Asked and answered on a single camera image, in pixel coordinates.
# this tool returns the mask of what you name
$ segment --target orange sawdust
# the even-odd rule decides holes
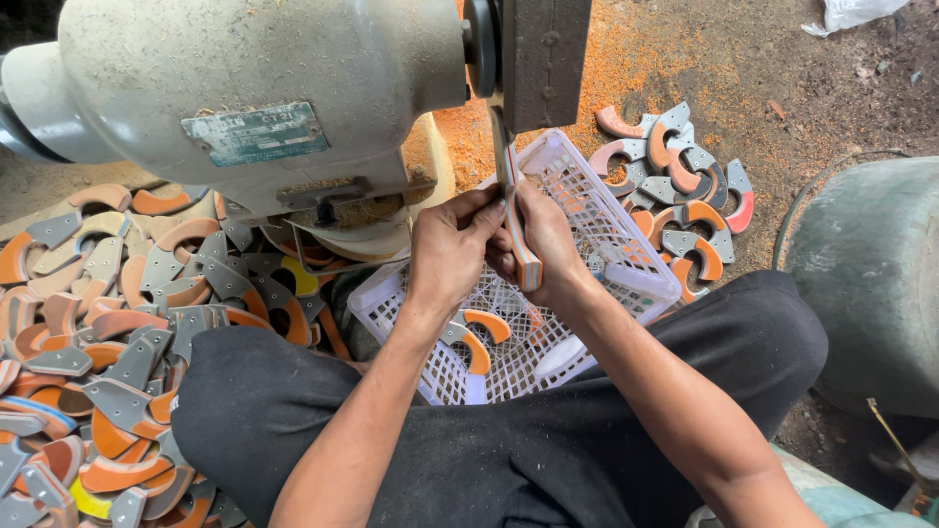
[[[456,5],[462,13],[462,1]],[[562,128],[585,158],[615,139],[597,129],[594,116],[602,108],[613,104],[622,111],[627,94],[641,93],[644,107],[623,112],[627,122],[635,123],[642,113],[661,112],[687,97],[670,79],[699,65],[687,50],[701,48],[704,42],[698,31],[682,30],[665,15],[649,14],[642,4],[633,2],[594,0],[577,124]],[[643,38],[632,38],[635,35]],[[653,79],[667,88],[646,93]],[[488,178],[495,164],[485,102],[473,99],[460,108],[439,110],[434,119],[454,161],[456,188],[466,191]],[[516,149],[520,151],[541,133],[520,134]],[[623,177],[618,168],[609,180],[618,182]]]

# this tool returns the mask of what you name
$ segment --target plastic basket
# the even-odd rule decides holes
[[[564,132],[546,131],[517,159],[529,180],[540,182],[567,214],[574,242],[593,275],[640,324],[679,299],[675,275]],[[383,266],[349,296],[349,309],[380,343],[392,332],[407,280],[407,262]],[[488,267],[463,307],[501,316],[512,335],[496,345],[485,328],[471,323],[491,355],[492,367],[484,375],[467,371],[470,352],[462,344],[451,349],[438,341],[418,384],[432,405],[504,401],[561,385],[596,364],[550,310],[530,304]]]

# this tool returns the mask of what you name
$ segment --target dirt floor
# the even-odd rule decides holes
[[[643,112],[688,101],[698,141],[722,163],[740,158],[757,196],[749,230],[734,237],[737,262],[719,284],[770,267],[783,215],[802,186],[833,161],[875,148],[939,155],[939,1],[913,0],[894,16],[827,39],[799,27],[821,21],[823,13],[819,0],[593,1],[579,120],[565,131],[589,157],[612,139],[597,130],[597,110],[614,104],[635,123]],[[36,20],[16,35],[3,31],[19,27],[16,17],[23,14],[12,15],[0,15],[0,53],[13,43],[51,37],[51,26]],[[491,174],[484,104],[472,101],[435,118],[450,145],[458,184],[469,188]],[[519,138],[519,146],[531,138]],[[27,176],[20,161],[0,155],[4,220],[50,205],[55,200],[46,196],[61,194],[50,193],[39,172]],[[83,171],[72,174],[62,178],[74,186],[93,180]],[[54,181],[61,189],[63,180]],[[24,200],[31,209],[18,212]],[[894,423],[909,443],[934,427],[917,420]],[[893,456],[880,426],[813,394],[798,403],[774,440],[888,507],[906,488],[868,462],[869,452]]]

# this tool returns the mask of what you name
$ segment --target wire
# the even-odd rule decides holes
[[[815,175],[815,178],[812,178],[808,181],[805,187],[802,188],[802,191],[798,196],[795,197],[793,205],[789,208],[789,212],[786,213],[786,217],[782,219],[782,225],[779,227],[779,235],[776,237],[776,246],[773,248],[773,269],[779,270],[779,256],[782,254],[782,245],[786,242],[786,232],[789,231],[789,224],[793,222],[793,217],[795,212],[799,209],[799,206],[802,205],[802,200],[806,198],[806,194],[815,187],[815,184],[818,183],[822,178],[828,176],[832,170],[838,165],[841,165],[844,162],[857,158],[859,156],[868,156],[870,154],[893,154],[894,156],[902,156],[903,158],[912,158],[913,156],[903,152],[899,148],[882,148],[878,150],[865,150],[864,152],[856,152],[850,156],[845,156],[840,160],[828,165],[826,168],[822,169],[822,172]]]

